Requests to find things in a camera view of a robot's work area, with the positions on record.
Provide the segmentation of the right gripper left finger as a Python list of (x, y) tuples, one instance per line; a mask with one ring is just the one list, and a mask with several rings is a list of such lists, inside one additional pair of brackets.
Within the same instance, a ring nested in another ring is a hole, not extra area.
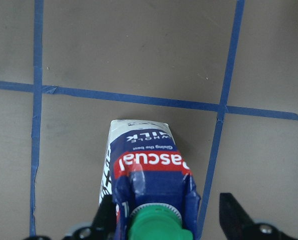
[(91, 224), (92, 240), (113, 240), (116, 230), (116, 207), (112, 195), (105, 195)]

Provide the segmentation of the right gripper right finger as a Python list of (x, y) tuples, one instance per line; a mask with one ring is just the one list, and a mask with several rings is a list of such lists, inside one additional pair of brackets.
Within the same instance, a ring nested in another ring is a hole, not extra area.
[(219, 196), (219, 223), (227, 240), (256, 240), (261, 236), (255, 222), (229, 192)]

